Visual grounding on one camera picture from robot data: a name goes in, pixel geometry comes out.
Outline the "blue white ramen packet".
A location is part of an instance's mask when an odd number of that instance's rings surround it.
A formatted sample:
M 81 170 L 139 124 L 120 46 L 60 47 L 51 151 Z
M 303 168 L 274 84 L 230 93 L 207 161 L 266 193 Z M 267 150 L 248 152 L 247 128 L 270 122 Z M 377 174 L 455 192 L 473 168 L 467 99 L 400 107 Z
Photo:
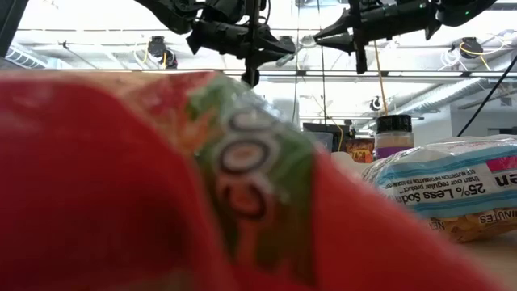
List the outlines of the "blue white ramen packet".
M 363 180 L 457 243 L 517 230 L 517 136 L 454 137 L 374 162 Z

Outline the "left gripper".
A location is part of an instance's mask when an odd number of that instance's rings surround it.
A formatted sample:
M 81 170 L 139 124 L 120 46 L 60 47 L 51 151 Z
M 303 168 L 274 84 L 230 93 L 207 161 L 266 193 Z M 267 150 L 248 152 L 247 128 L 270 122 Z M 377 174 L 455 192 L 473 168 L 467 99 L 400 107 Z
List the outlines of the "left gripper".
M 194 54 L 206 48 L 243 59 L 242 81 L 254 87 L 259 67 L 296 49 L 292 36 L 274 36 L 260 21 L 266 7 L 267 0 L 185 0 L 191 22 L 187 44 Z

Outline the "silver ventilation duct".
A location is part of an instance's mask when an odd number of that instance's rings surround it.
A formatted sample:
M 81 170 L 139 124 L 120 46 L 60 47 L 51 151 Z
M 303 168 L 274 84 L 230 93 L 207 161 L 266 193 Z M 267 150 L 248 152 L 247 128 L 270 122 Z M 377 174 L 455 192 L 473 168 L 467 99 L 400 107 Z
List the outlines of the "silver ventilation duct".
M 439 108 L 468 95 L 474 95 L 486 89 L 490 83 L 486 78 L 470 78 L 453 84 L 436 87 L 418 98 L 400 106 L 394 114 L 410 114 L 411 112 L 425 112 Z

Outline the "dark equipment box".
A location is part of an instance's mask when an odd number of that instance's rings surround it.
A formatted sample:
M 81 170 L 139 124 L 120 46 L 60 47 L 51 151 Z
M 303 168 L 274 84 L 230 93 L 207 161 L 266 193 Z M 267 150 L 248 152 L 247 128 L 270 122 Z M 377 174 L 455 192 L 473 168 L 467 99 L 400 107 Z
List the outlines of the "dark equipment box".
M 347 125 L 303 123 L 303 131 L 322 143 L 329 152 L 345 150 L 345 143 L 351 138 Z

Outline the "orange taco seasoning packet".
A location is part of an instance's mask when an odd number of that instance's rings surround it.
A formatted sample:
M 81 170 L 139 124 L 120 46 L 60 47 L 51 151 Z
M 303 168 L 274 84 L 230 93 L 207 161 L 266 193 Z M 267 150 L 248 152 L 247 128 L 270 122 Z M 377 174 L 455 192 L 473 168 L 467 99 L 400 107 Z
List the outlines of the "orange taco seasoning packet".
M 345 151 L 357 163 L 371 163 L 374 160 L 374 139 L 350 139 L 345 143 Z

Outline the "ceiling light rail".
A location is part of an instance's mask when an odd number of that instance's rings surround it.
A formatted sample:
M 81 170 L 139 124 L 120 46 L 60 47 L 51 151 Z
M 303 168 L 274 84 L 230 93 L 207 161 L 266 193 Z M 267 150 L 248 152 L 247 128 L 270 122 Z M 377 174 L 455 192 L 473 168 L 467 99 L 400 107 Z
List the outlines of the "ceiling light rail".
M 186 74 L 199 73 L 203 70 L 137 70 L 137 73 L 149 74 Z M 344 78 L 374 78 L 377 71 L 367 71 L 357 74 L 350 70 L 260 70 L 264 77 L 344 77 Z M 388 71 L 382 70 L 381 76 L 388 78 L 496 78 L 502 77 L 499 71 Z

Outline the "black-lidded spice jar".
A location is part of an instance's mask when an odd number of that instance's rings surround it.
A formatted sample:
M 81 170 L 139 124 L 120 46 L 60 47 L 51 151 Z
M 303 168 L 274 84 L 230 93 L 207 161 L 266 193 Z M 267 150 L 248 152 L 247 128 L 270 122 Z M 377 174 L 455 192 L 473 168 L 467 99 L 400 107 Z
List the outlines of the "black-lidded spice jar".
M 388 115 L 376 119 L 376 159 L 387 158 L 414 147 L 412 120 L 409 115 Z

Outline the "orange-red ramen packet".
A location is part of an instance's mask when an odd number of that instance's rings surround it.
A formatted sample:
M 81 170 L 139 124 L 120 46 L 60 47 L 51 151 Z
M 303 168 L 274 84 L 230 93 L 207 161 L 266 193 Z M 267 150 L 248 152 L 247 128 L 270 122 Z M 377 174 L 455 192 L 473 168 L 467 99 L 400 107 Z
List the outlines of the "orange-red ramen packet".
M 0 71 L 0 291 L 502 291 L 218 72 Z

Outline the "plain silver spoon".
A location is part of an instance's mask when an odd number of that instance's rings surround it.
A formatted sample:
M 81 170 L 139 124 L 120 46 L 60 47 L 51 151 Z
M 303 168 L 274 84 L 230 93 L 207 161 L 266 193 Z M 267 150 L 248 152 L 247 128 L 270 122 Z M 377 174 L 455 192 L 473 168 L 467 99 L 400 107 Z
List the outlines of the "plain silver spoon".
M 287 64 L 289 61 L 294 60 L 298 53 L 303 49 L 311 49 L 317 45 L 316 40 L 313 38 L 312 35 L 303 36 L 300 38 L 296 44 L 295 44 L 295 50 L 293 53 L 290 53 L 284 57 L 281 57 L 275 65 L 277 67 L 282 67 L 285 64 Z

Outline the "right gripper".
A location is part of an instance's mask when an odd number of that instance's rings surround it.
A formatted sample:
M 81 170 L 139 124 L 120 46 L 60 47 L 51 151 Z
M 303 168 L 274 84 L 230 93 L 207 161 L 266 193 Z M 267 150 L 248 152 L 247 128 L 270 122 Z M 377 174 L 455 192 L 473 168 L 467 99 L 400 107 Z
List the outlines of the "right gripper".
M 441 26 L 435 18 L 437 5 L 428 0 L 397 0 L 395 4 L 383 4 L 380 0 L 349 0 L 349 4 L 350 10 L 344 10 L 334 23 L 313 38 L 322 39 L 323 47 L 355 52 L 358 74 L 368 69 L 364 47 L 370 41 L 391 40 L 394 36 L 419 30 L 423 30 L 429 40 Z M 347 32 L 349 27 L 353 28 L 352 36 Z

